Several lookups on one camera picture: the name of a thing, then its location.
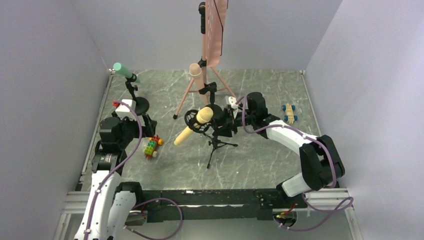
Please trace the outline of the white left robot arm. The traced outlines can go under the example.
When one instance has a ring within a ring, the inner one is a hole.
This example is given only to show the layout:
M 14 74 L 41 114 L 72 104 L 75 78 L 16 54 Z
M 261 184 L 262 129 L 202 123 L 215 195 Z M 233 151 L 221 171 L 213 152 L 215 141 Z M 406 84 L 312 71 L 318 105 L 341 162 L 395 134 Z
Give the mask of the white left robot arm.
M 91 189 L 75 240 L 116 240 L 132 208 L 144 202 L 141 184 L 122 181 L 126 148 L 133 139 L 154 137 L 157 121 L 143 114 L 144 125 L 116 113 L 99 124 L 100 140 L 91 161 Z

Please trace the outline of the yellow microphone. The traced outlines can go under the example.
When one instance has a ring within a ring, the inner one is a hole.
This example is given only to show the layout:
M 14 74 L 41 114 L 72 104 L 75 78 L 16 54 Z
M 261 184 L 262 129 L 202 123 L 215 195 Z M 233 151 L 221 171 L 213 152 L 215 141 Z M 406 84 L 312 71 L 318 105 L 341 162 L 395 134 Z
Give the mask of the yellow microphone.
M 193 133 L 204 133 L 208 127 L 207 123 L 210 122 L 214 115 L 213 110 L 209 106 L 205 106 L 200 110 L 189 110 L 184 115 L 184 122 L 186 123 L 185 129 L 176 137 L 173 144 L 175 146 L 181 145 Z

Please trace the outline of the pink microphone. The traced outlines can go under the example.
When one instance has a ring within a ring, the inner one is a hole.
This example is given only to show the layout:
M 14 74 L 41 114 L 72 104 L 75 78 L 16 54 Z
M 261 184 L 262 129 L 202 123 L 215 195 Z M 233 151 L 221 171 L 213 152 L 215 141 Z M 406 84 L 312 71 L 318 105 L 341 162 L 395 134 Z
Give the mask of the pink microphone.
M 203 81 L 202 68 L 200 67 L 198 63 L 192 63 L 189 66 L 189 74 L 193 78 L 198 91 L 205 87 L 205 84 Z

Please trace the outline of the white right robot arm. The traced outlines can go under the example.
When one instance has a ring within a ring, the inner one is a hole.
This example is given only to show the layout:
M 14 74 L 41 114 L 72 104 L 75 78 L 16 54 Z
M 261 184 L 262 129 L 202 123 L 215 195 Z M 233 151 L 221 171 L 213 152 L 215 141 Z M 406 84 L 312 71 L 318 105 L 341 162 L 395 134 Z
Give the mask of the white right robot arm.
M 300 159 L 300 173 L 284 180 L 277 188 L 285 197 L 334 188 L 345 174 L 337 148 L 328 135 L 305 133 L 269 113 L 260 92 L 251 92 L 241 99 L 226 98 L 226 107 L 210 105 L 214 134 L 232 137 L 243 128 L 248 134 L 258 134 L 287 147 Z

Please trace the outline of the black shock mount tripod stand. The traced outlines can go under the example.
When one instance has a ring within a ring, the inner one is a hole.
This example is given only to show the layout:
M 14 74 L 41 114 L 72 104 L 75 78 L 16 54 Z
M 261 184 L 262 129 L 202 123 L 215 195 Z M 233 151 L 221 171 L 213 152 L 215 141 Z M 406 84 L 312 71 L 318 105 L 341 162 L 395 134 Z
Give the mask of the black shock mount tripod stand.
M 215 122 L 215 120 L 212 120 L 211 122 L 208 122 L 207 124 L 206 124 L 206 126 L 208 127 L 207 128 L 207 130 L 204 132 L 204 133 L 197 133 L 197 134 L 201 134 L 201 135 L 203 135 L 203 136 L 205 136 L 205 137 L 207 137 L 208 139 L 209 139 L 209 141 L 208 141 L 208 145 L 209 146 L 212 146 L 212 151 L 211 151 L 211 153 L 210 153 L 210 156 L 209 156 L 209 161 L 208 161 L 208 163 L 207 163 L 207 166 L 206 166 L 206 168 L 207 169 L 209 169 L 210 168 L 210 166 L 211 166 L 211 160 L 212 160 L 212 156 L 213 156 L 213 153 L 215 152 L 215 150 L 217 150 L 217 149 L 219 149 L 219 148 L 222 148 L 222 147 L 224 147 L 224 146 L 233 146 L 233 147 L 238 147 L 239 145 L 238 144 L 236 144 L 236 143 L 230 143 L 230 142 L 224 142 L 224 141 L 222 141 L 222 140 L 219 140 L 218 139 L 218 137 L 214 137 L 213 136 L 213 132 L 214 132 L 214 130 L 213 130 L 213 125 L 218 125 L 216 122 Z

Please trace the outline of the teal microphone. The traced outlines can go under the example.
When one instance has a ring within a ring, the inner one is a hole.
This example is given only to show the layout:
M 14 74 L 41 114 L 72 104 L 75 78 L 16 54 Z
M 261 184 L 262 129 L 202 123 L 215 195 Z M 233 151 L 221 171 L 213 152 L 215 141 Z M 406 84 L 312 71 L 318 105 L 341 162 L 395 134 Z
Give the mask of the teal microphone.
M 124 76 L 128 81 L 131 83 L 140 83 L 141 81 L 137 77 L 136 74 L 134 74 L 132 71 L 130 71 L 123 63 L 116 62 L 113 64 L 113 70 L 116 74 Z

